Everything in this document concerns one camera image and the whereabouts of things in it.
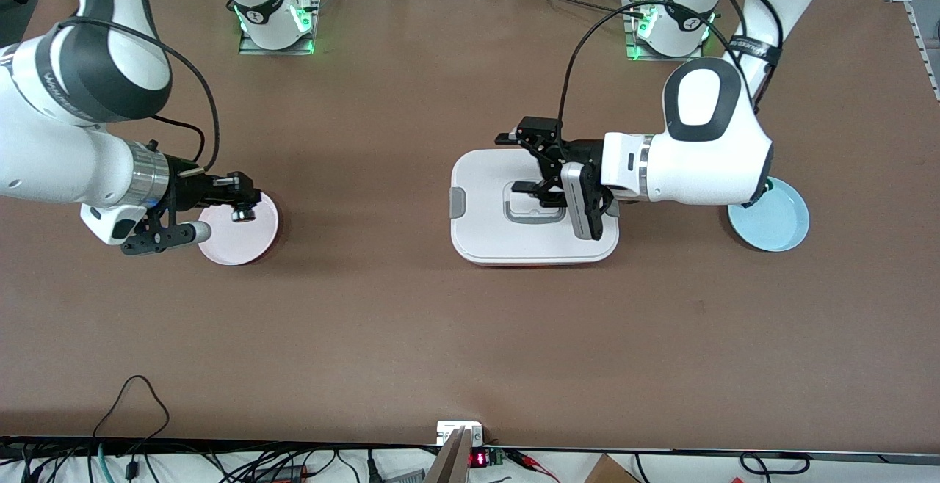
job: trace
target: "green cable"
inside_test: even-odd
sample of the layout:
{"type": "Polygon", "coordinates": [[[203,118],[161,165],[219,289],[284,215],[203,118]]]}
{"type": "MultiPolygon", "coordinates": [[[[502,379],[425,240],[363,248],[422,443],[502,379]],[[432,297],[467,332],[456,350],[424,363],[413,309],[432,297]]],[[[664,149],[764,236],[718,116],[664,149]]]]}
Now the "green cable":
{"type": "Polygon", "coordinates": [[[111,472],[108,470],[108,465],[104,463],[104,444],[98,444],[98,464],[101,465],[101,472],[104,472],[104,478],[108,480],[108,483],[115,483],[114,477],[111,477],[111,472]]]}

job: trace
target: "cardboard box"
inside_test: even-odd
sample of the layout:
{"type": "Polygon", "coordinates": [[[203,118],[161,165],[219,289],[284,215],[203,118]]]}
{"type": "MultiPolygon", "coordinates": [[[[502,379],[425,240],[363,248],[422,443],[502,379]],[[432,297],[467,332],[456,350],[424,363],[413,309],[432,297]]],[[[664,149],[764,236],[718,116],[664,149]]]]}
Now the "cardboard box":
{"type": "Polygon", "coordinates": [[[607,454],[601,455],[587,477],[585,483],[640,483],[607,454]]]}

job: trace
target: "silver metal ring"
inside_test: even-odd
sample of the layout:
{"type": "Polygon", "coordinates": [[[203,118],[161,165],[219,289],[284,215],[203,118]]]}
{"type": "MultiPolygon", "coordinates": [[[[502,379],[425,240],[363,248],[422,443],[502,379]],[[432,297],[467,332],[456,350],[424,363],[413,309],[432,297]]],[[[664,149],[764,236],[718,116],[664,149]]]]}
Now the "silver metal ring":
{"type": "Polygon", "coordinates": [[[167,193],[170,183],[170,167],[167,157],[145,148],[143,144],[125,139],[134,158],[131,185],[115,205],[144,206],[153,208],[167,193]]]}
{"type": "Polygon", "coordinates": [[[649,200],[649,193],[647,192],[647,164],[649,160],[649,145],[652,144],[652,136],[648,134],[646,138],[643,139],[643,145],[640,148],[640,161],[639,161],[639,173],[640,173],[640,195],[639,198],[649,200]]]}

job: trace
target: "pink plate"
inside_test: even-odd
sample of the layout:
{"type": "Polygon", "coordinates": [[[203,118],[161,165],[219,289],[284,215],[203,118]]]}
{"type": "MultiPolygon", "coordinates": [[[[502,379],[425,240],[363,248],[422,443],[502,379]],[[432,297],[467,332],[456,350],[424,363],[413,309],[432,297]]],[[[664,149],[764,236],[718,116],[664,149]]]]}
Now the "pink plate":
{"type": "Polygon", "coordinates": [[[278,207],[261,193],[252,222],[232,222],[232,206],[209,206],[199,221],[207,222],[212,235],[199,243],[199,250],[220,265],[245,265],[260,258],[278,236],[278,207]]]}

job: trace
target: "red digital display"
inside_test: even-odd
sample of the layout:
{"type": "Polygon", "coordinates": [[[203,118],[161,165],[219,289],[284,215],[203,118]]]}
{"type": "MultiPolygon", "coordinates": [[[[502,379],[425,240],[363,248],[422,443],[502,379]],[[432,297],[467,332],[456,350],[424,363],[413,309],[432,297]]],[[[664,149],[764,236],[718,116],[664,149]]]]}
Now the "red digital display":
{"type": "Polygon", "coordinates": [[[489,456],[486,448],[475,449],[470,453],[470,459],[467,460],[470,468],[483,468],[490,466],[489,456]]]}

